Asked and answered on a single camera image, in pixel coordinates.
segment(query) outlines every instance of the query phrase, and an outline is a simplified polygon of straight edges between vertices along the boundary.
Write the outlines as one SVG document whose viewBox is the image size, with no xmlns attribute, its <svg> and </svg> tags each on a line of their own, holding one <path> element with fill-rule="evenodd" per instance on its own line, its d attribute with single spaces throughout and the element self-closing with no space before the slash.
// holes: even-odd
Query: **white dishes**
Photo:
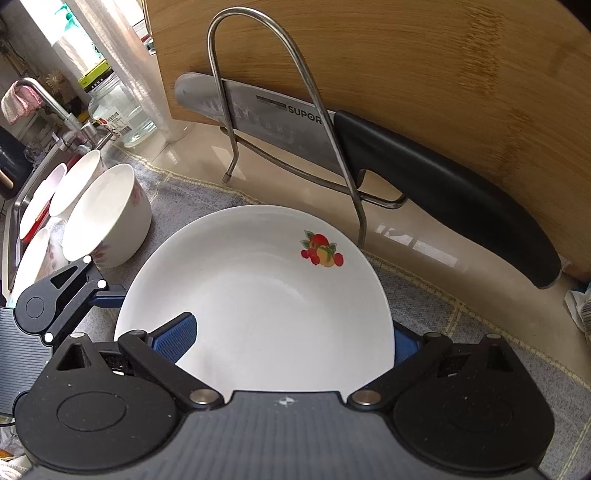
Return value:
<svg viewBox="0 0 591 480">
<path fill-rule="evenodd" d="M 105 170 L 100 151 L 92 150 L 84 155 L 58 185 L 49 215 L 68 220 L 82 194 Z"/>
<path fill-rule="evenodd" d="M 69 261 L 91 255 L 100 267 L 128 260 L 144 241 L 152 220 L 150 201 L 125 163 L 100 175 L 74 207 L 62 247 Z"/>
<path fill-rule="evenodd" d="M 48 177 L 43 180 L 35 193 L 31 202 L 27 206 L 25 213 L 22 214 L 21 224 L 19 226 L 19 237 L 25 242 L 30 242 L 41 224 L 43 217 L 49 210 L 49 201 L 55 193 L 58 185 L 64 178 L 67 172 L 67 167 L 64 163 L 60 163 Z"/>
<path fill-rule="evenodd" d="M 339 391 L 394 364 L 387 299 L 369 262 L 312 215 L 253 205 L 168 238 L 129 289 L 115 337 L 182 312 L 197 341 L 178 365 L 220 391 Z"/>
<path fill-rule="evenodd" d="M 18 265 L 9 306 L 15 306 L 20 294 L 37 280 L 67 264 L 68 261 L 61 251 L 60 244 L 50 235 L 49 229 L 43 227 L 31 240 Z"/>
</svg>

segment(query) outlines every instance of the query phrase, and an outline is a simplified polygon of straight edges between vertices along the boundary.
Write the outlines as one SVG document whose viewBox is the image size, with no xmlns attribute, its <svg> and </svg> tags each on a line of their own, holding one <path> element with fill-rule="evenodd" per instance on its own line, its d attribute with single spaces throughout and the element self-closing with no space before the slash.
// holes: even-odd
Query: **knife rack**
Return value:
<svg viewBox="0 0 591 480">
<path fill-rule="evenodd" d="M 263 149 L 253 145 L 251 142 L 246 140 L 245 138 L 236 135 L 236 132 L 233 128 L 232 117 L 230 116 L 230 108 L 228 105 L 228 97 L 226 96 L 226 92 L 224 89 L 224 85 L 222 82 L 222 76 L 220 73 L 220 68 L 217 62 L 217 55 L 216 55 L 216 46 L 215 46 L 215 34 L 217 27 L 222 22 L 224 18 L 231 17 L 233 15 L 240 15 L 243 17 L 253 18 L 259 21 L 261 24 L 269 28 L 279 39 L 282 41 L 283 45 L 288 50 L 292 60 L 295 63 L 295 66 L 300 73 L 302 80 L 312 98 L 312 102 L 314 103 L 316 109 L 318 110 L 318 114 L 320 119 L 322 120 L 322 125 L 326 130 L 326 134 L 329 138 L 330 144 L 335 152 L 335 156 L 339 163 L 339 167 L 342 172 L 342 176 L 345 179 L 346 186 L 334 183 L 332 181 L 328 181 L 312 175 L 304 170 L 300 170 L 299 168 L 295 168 L 281 160 L 279 158 L 274 157 L 273 155 L 267 153 Z M 236 167 L 236 163 L 238 162 L 239 157 L 239 150 L 238 150 L 238 143 L 242 144 L 244 147 L 248 148 L 249 150 L 253 151 L 254 153 L 260 155 L 264 159 L 270 161 L 271 163 L 287 170 L 294 175 L 298 175 L 299 177 L 312 181 L 318 185 L 321 185 L 325 188 L 335 190 L 337 192 L 341 192 L 344 194 L 348 194 L 351 197 L 353 205 L 355 207 L 355 212 L 357 213 L 357 217 L 359 220 L 359 233 L 357 237 L 357 246 L 359 248 L 363 248 L 365 243 L 365 235 L 367 231 L 367 220 L 365 217 L 365 211 L 363 209 L 363 204 L 361 203 L 363 200 L 369 203 L 373 203 L 375 205 L 382 206 L 388 209 L 398 209 L 406 202 L 406 196 L 401 195 L 396 200 L 385 200 L 369 193 L 360 192 L 357 188 L 355 180 L 347 166 L 345 161 L 345 157 L 343 155 L 343 150 L 339 144 L 339 140 L 335 134 L 335 129 L 330 119 L 329 113 L 322 102 L 322 98 L 320 96 L 320 92 L 318 91 L 318 87 L 310 73 L 310 69 L 304 60 L 303 55 L 300 52 L 297 44 L 291 38 L 288 32 L 283 29 L 276 21 L 274 21 L 271 17 L 265 15 L 258 10 L 253 8 L 247 7 L 231 7 L 226 8 L 220 11 L 215 17 L 213 17 L 212 22 L 209 24 L 209 28 L 207 29 L 207 55 L 209 56 L 209 63 L 212 68 L 213 78 L 216 83 L 217 87 L 217 94 L 219 96 L 220 104 L 222 105 L 223 117 L 224 117 L 224 124 L 225 128 L 221 127 L 222 131 L 229 137 L 230 143 L 232 144 L 232 161 L 230 162 L 230 166 L 228 167 L 227 172 L 224 174 L 222 182 L 228 183 L 232 178 L 232 172 Z"/>
</svg>

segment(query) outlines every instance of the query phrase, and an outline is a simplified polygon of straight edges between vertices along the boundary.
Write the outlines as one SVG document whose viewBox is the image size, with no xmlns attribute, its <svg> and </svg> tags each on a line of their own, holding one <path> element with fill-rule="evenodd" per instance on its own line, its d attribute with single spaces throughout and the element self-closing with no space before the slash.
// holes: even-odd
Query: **jar label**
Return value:
<svg viewBox="0 0 591 480">
<path fill-rule="evenodd" d="M 116 137 L 128 134 L 132 130 L 129 122 L 116 108 L 107 110 L 103 116 L 96 118 L 96 121 L 104 125 Z"/>
</svg>

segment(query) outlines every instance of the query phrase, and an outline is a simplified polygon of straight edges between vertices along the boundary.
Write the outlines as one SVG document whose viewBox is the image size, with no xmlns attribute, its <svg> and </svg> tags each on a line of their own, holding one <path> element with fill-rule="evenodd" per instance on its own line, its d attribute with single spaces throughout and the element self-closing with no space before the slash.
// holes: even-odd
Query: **pink towel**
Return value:
<svg viewBox="0 0 591 480">
<path fill-rule="evenodd" d="M 41 106 L 41 97 L 27 85 L 17 86 L 14 82 L 2 97 L 2 113 L 8 123 L 14 125 L 17 120 L 34 112 Z"/>
</svg>

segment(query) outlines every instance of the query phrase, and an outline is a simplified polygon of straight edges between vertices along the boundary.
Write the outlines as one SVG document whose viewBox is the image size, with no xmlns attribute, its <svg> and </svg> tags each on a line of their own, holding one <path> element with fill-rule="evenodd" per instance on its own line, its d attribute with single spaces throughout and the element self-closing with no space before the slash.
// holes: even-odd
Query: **wooden cutting board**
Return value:
<svg viewBox="0 0 591 480">
<path fill-rule="evenodd" d="M 174 82 L 210 73 L 206 33 L 228 0 L 147 0 L 173 117 Z M 501 186 L 559 253 L 591 267 L 591 34 L 556 0 L 255 0 L 304 54 L 330 109 L 400 132 Z M 217 31 L 222 76 L 309 101 L 255 20 Z"/>
</svg>

